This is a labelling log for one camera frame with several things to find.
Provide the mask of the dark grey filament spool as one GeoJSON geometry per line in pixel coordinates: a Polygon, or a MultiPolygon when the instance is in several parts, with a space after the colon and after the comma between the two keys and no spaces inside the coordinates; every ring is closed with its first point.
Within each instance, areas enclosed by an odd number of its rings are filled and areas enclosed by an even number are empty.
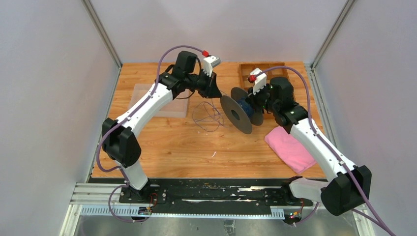
{"type": "Polygon", "coordinates": [[[242,88],[234,87],[231,89],[231,95],[223,95],[220,98],[220,104],[228,120],[240,132],[251,134],[253,125],[260,126],[264,122],[262,111],[255,109],[246,102],[249,98],[248,92],[242,88]]]}

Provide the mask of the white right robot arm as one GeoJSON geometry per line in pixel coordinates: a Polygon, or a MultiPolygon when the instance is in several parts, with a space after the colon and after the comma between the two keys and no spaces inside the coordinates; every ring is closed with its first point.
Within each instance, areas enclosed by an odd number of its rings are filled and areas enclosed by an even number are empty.
{"type": "Polygon", "coordinates": [[[257,109],[273,114],[275,121],[299,141],[319,164],[327,181],[290,178],[281,191],[281,199],[294,205],[300,199],[322,203],[333,215],[339,216],[368,201],[372,174],[366,166],[357,166],[346,158],[316,126],[310,108],[294,100],[294,88],[287,78],[265,79],[249,76],[253,84],[248,102],[257,109]]]}

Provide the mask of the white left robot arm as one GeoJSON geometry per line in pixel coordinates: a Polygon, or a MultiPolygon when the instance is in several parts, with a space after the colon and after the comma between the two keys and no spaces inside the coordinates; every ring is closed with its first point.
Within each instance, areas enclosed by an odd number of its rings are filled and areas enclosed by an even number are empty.
{"type": "Polygon", "coordinates": [[[127,185],[133,188],[132,197],[139,203],[147,202],[151,192],[146,187],[149,178],[139,161],[142,149],[137,140],[145,125],[186,90],[203,98],[222,96],[214,72],[221,60],[206,51],[202,54],[204,58],[199,60],[195,53],[181,51],[175,64],[157,73],[154,84],[138,102],[117,119],[107,118],[102,124],[101,147],[118,164],[127,185]]]}

